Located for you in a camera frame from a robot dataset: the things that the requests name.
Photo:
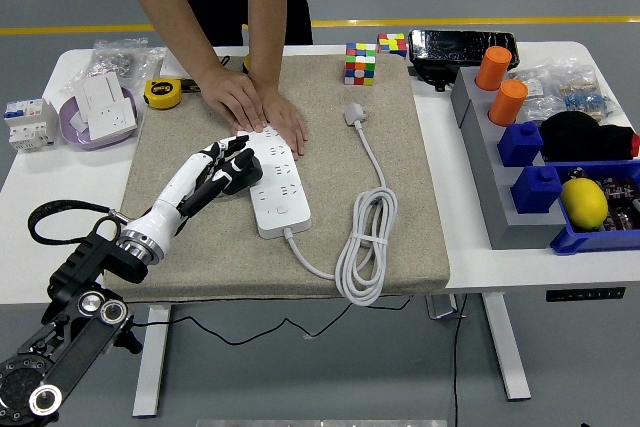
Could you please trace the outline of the person's left hand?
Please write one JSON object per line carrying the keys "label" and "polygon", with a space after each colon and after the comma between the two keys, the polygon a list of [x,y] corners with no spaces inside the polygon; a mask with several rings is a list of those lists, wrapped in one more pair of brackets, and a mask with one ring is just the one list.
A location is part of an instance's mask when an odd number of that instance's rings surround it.
{"label": "person's left hand", "polygon": [[274,127],[295,160],[305,154],[309,134],[307,124],[297,107],[283,96],[277,87],[258,89],[261,112],[266,123]]}

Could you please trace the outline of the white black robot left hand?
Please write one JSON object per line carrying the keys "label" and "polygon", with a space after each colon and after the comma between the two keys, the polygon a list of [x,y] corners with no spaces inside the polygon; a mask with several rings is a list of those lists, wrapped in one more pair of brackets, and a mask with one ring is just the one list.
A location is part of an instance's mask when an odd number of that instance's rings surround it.
{"label": "white black robot left hand", "polygon": [[161,259],[181,226],[221,194],[233,195],[255,184],[263,172],[249,137],[214,142],[192,154],[174,174],[150,210],[129,222],[121,242],[137,242]]}

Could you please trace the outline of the person's right hand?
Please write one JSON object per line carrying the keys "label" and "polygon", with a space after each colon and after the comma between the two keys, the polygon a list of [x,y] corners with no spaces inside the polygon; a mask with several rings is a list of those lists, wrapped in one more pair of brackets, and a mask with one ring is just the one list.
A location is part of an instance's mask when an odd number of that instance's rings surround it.
{"label": "person's right hand", "polygon": [[205,102],[236,131],[261,132],[266,124],[262,102],[240,72],[214,66],[195,78]]}

